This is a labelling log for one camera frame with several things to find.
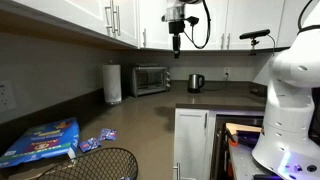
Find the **blue box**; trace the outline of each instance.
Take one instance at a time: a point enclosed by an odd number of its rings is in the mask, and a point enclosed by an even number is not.
[[[0,168],[64,154],[75,158],[78,140],[76,118],[32,127],[0,158]]]

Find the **dishwasher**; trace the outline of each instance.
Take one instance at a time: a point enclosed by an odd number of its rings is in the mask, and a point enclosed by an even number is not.
[[[261,127],[263,116],[217,115],[211,163],[211,180],[228,179],[228,146],[225,132],[226,123]]]

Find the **toaster oven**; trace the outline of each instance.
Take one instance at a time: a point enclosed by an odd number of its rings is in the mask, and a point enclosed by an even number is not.
[[[132,67],[130,90],[134,97],[167,91],[170,88],[168,67]]]

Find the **snack bag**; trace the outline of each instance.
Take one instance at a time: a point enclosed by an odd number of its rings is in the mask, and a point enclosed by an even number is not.
[[[99,141],[96,138],[90,138],[87,141],[83,141],[79,144],[80,149],[82,152],[87,152],[90,151],[92,149],[101,147],[101,144],[99,143]]]
[[[120,180],[130,180],[130,176],[122,177]]]
[[[101,130],[100,136],[99,136],[99,141],[102,140],[110,140],[110,141],[115,141],[116,140],[116,130],[111,130],[107,128],[103,128]]]

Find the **gray wall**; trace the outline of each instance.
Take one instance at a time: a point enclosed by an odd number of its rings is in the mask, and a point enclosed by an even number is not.
[[[17,103],[0,123],[100,89],[101,65],[117,54],[0,33],[0,81],[12,82]]]
[[[266,56],[189,52],[174,59],[168,52],[114,52],[0,33],[0,81],[12,82],[17,103],[15,109],[0,113],[0,123],[102,88],[101,65],[110,60],[170,66],[173,80],[199,73],[221,81],[223,68],[230,67],[230,81],[252,81],[260,72],[254,64],[263,63]]]
[[[203,74],[206,80],[223,81],[224,67],[230,67],[230,81],[252,81],[253,79],[265,81],[263,75],[266,71],[263,67],[270,53],[257,56],[248,56],[248,54],[249,52],[182,52],[179,59],[174,59],[173,53],[144,51],[144,53],[126,53],[121,57],[121,62],[124,64],[156,63],[169,66],[172,80],[187,80],[189,74],[197,73]]]

